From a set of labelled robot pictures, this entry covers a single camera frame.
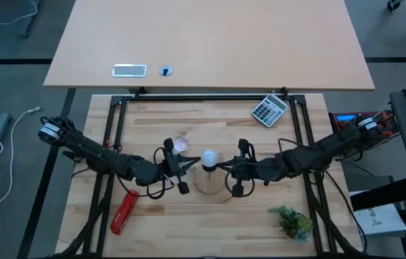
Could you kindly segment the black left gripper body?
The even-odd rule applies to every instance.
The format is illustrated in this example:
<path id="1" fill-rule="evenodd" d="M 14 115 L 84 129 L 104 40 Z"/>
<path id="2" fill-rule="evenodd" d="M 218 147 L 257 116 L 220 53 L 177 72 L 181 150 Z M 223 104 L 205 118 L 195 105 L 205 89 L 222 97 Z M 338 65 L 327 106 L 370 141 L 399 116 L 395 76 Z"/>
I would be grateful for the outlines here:
<path id="1" fill-rule="evenodd" d="M 175 154 L 173 152 L 174 149 L 174 144 L 173 140 L 171 138 L 165 139 L 163 142 L 163 156 L 164 160 L 159 164 L 158 166 L 158 175 L 162 179 L 162 190 L 159 191 L 159 194 L 164 194 L 165 193 L 165 188 L 166 188 L 166 177 L 171 178 L 171 177 L 177 177 L 178 180 L 178 189 L 180 194 L 188 194 L 189 193 L 189 187 L 188 184 L 183 180 L 183 177 L 185 175 L 185 172 L 181 169 L 180 162 L 179 162 L 179 157 L 182 156 L 180 154 Z"/>

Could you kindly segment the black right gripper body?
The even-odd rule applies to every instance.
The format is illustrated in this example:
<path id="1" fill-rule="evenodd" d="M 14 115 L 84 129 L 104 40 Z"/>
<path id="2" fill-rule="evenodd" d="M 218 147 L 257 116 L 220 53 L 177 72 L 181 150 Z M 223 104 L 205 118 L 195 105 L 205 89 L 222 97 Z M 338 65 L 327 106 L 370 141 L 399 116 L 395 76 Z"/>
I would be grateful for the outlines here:
<path id="1" fill-rule="evenodd" d="M 279 181 L 285 177 L 282 151 L 275 154 L 274 157 L 257 161 L 252 143 L 249 143 L 246 139 L 239 139 L 238 148 L 240 155 L 235 156 L 234 159 L 238 159 L 240 163 L 233 166 L 237 170 L 232 173 L 232 178 L 236 180 L 235 185 L 232 187 L 234 197 L 250 196 L 255 188 L 255 180 L 262 180 L 264 185 L 267 186 L 271 181 Z M 247 194 L 244 194 L 244 181 L 252 183 L 251 190 Z"/>

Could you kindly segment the white globe lightbulb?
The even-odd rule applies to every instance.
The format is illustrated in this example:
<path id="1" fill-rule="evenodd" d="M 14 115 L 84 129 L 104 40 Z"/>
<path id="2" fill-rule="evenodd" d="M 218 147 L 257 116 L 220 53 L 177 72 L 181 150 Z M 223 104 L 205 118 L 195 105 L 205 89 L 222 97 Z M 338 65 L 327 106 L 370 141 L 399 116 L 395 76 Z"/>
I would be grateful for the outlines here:
<path id="1" fill-rule="evenodd" d="M 204 150 L 201 159 L 204 167 L 213 168 L 217 165 L 218 153 L 215 150 Z"/>

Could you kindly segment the wooden base table lamp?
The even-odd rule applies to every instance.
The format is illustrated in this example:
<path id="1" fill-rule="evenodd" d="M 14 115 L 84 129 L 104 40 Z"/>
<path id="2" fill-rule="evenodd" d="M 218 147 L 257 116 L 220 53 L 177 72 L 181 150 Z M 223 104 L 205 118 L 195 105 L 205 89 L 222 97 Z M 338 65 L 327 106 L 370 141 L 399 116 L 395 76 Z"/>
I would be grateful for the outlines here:
<path id="1" fill-rule="evenodd" d="M 225 187 L 225 172 L 220 168 L 206 171 L 199 165 L 194 171 L 194 185 L 203 194 L 216 194 Z"/>

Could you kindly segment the red stapler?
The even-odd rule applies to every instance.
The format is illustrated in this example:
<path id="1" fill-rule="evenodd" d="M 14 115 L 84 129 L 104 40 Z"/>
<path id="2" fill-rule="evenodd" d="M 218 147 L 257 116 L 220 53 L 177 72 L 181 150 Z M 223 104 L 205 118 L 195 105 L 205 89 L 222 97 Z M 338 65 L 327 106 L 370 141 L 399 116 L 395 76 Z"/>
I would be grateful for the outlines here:
<path id="1" fill-rule="evenodd" d="M 137 200 L 139 198 L 139 193 L 136 190 L 129 191 L 122 203 L 120 204 L 111 224 L 110 230 L 113 234 L 120 235 L 124 226 L 126 225 L 132 210 L 134 209 Z"/>

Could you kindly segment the grey desk calculator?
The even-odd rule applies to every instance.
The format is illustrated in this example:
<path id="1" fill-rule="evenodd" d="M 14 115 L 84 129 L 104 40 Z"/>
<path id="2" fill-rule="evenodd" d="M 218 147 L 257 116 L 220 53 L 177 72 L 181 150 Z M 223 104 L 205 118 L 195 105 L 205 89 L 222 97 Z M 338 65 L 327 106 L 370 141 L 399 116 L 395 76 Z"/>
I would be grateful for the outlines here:
<path id="1" fill-rule="evenodd" d="M 279 96 L 268 94 L 252 110 L 251 115 L 265 127 L 272 127 L 288 108 Z"/>

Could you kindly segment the small green potted plant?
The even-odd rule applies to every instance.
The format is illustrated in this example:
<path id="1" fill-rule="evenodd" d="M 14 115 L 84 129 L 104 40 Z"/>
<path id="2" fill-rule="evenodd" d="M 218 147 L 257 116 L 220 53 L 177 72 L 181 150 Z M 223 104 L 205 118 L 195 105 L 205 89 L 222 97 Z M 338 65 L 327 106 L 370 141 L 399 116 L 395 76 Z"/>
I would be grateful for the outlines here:
<path id="1" fill-rule="evenodd" d="M 279 215 L 279 226 L 289 238 L 298 243 L 308 242 L 314 224 L 312 220 L 289 206 L 267 209 L 268 213 Z"/>

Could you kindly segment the red power supply unit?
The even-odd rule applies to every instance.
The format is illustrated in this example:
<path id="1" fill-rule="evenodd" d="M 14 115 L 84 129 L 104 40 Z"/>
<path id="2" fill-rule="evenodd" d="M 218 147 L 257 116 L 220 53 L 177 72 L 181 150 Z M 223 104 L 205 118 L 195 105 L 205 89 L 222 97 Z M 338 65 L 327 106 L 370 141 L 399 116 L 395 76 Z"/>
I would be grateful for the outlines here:
<path id="1" fill-rule="evenodd" d="M 377 112 L 352 112 L 352 113 L 329 113 L 330 122 L 333 131 L 336 132 L 344 128 L 347 124 L 354 122 L 357 117 L 367 117 L 375 116 Z M 398 133 L 398 125 L 394 114 L 391 110 L 386 110 L 381 112 L 376 118 L 379 118 L 377 122 L 377 128 L 386 137 Z"/>

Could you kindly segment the silver rectangular desk plate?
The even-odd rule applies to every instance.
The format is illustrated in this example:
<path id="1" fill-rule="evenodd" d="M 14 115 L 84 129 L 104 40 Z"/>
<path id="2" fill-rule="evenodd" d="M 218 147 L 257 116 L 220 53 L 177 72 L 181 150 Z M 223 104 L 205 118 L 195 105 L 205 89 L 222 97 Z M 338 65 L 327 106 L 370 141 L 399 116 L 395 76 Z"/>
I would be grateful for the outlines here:
<path id="1" fill-rule="evenodd" d="M 145 64 L 115 64 L 112 76 L 115 78 L 143 78 L 147 73 Z"/>

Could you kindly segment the large beige desk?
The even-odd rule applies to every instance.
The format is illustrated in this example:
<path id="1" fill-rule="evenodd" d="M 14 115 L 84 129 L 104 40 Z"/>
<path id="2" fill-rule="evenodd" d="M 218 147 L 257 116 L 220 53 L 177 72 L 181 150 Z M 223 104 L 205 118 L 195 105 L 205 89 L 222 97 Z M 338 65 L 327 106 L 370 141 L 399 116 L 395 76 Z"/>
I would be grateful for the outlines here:
<path id="1" fill-rule="evenodd" d="M 44 84 L 374 90 L 344 0 L 76 0 Z"/>

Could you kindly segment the white paper bag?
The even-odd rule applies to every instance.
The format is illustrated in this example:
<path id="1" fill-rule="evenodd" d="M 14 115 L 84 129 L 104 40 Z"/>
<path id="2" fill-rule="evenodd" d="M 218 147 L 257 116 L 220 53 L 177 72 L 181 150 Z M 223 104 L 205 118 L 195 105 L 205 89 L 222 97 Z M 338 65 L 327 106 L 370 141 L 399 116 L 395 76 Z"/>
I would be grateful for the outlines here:
<path id="1" fill-rule="evenodd" d="M 353 215 L 366 235 L 381 235 L 406 230 L 406 224 L 394 204 L 358 210 Z"/>

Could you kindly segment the black aluminium frame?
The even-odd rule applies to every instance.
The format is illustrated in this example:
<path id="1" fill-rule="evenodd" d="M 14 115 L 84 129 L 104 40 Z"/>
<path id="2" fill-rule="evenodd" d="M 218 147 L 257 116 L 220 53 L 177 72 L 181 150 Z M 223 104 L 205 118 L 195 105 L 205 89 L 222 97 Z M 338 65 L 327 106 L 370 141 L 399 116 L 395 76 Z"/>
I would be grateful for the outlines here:
<path id="1" fill-rule="evenodd" d="M 294 147 L 297 135 L 312 133 L 320 140 L 332 133 L 322 94 L 305 94 L 297 113 L 286 112 L 271 128 L 251 116 L 257 99 L 243 96 L 180 96 L 146 100 L 140 97 L 126 108 L 121 144 L 125 153 L 160 158 L 166 138 L 183 136 L 188 156 L 216 150 L 224 160 L 238 153 L 238 141 L 254 144 L 258 159 Z M 303 177 L 264 186 L 247 183 L 245 198 L 226 190 L 203 194 L 186 175 L 188 194 L 177 189 L 161 199 L 141 197 L 119 235 L 107 232 L 105 258 L 307 257 L 316 253 L 313 241 L 298 243 L 281 231 L 279 218 L 269 209 L 282 205 L 307 214 Z"/>

